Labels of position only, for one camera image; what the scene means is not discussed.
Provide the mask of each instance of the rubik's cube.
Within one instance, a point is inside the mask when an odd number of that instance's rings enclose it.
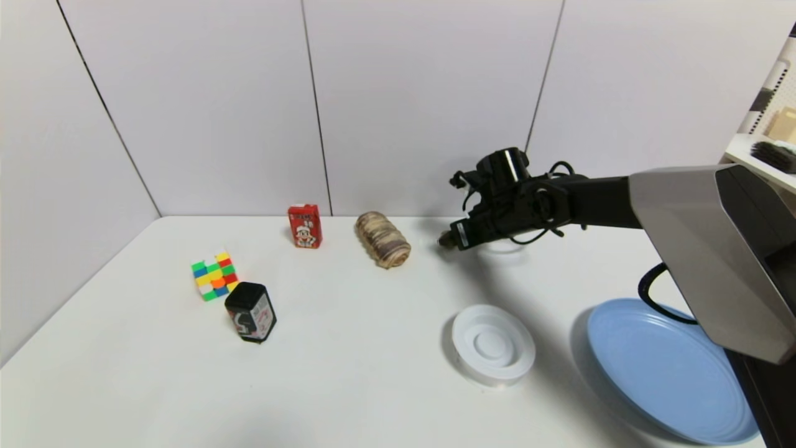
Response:
[[[191,269],[199,286],[199,293],[205,301],[226,296],[238,286],[235,266],[226,252],[197,261],[191,265]]]

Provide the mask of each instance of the pegboard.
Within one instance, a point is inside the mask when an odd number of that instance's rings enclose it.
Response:
[[[782,52],[763,84],[762,88],[774,91],[766,108],[761,112],[749,112],[738,132],[762,135],[771,121],[785,107],[796,108],[796,38],[788,37]]]

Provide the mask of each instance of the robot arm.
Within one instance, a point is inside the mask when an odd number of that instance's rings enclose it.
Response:
[[[767,444],[785,434],[796,446],[796,433],[786,434],[796,431],[786,417],[796,413],[796,218],[776,193],[739,165],[588,179],[572,170],[531,177],[528,164],[509,148],[456,173],[451,184],[481,202],[439,244],[467,250],[529,230],[563,235],[566,224],[644,229],[696,320],[727,350]]]

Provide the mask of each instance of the black container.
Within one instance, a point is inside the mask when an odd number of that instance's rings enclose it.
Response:
[[[240,338],[261,344],[276,324],[276,314],[265,285],[242,281],[224,302]]]

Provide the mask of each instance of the white wall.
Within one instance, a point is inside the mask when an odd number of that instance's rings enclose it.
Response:
[[[796,2],[567,0],[533,172],[718,163],[794,22]]]
[[[5,362],[157,212],[53,0],[2,3],[0,60]]]
[[[163,214],[329,213],[300,0],[61,4]]]
[[[460,214],[447,180],[525,145],[560,6],[305,0],[334,214]]]

